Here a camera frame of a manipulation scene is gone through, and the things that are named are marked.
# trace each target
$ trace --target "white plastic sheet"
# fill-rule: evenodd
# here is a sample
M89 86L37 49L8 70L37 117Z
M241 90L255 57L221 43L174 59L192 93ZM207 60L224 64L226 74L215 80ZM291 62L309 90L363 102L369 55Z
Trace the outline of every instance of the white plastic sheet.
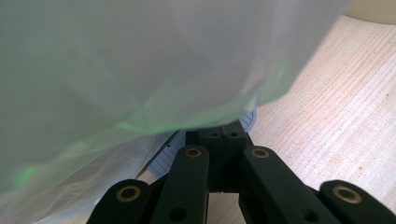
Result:
M0 222L92 208L167 136L142 135L220 125L275 100L346 6L2 0Z

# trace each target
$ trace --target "plastic bag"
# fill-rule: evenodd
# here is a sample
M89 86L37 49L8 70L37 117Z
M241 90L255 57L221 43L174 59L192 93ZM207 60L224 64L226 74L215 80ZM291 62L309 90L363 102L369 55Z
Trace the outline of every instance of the plastic bag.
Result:
M43 221L92 202L103 191L78 192L127 176L107 172L135 177L166 136L137 140L144 134L220 125L275 100L346 6L2 0L0 222ZM90 168L117 163L111 153L129 141L141 143L128 150L133 168ZM84 166L99 176L68 182ZM57 206L37 204L62 183L52 198Z

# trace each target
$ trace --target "beige container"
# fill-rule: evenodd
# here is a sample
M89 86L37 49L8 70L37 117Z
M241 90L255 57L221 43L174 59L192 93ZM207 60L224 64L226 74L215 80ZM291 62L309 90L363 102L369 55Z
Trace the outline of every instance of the beige container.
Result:
M363 21L396 24L396 0L353 0L346 15Z

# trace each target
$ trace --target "wood grain surface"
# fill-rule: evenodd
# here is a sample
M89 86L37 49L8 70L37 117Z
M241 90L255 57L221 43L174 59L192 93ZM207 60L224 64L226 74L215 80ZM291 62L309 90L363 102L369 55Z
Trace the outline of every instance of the wood grain surface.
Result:
M396 213L396 26L342 17L290 92L258 113L253 142L306 185L342 179ZM245 223L237 195L211 194L207 223Z

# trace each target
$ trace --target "wooden table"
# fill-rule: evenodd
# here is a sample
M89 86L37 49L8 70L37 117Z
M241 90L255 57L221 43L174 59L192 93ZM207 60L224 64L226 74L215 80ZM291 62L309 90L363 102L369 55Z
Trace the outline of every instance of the wooden table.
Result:
M342 17L290 92L258 111L253 142L305 184L342 179L396 213L396 26ZM211 194L207 223L245 223L237 195Z

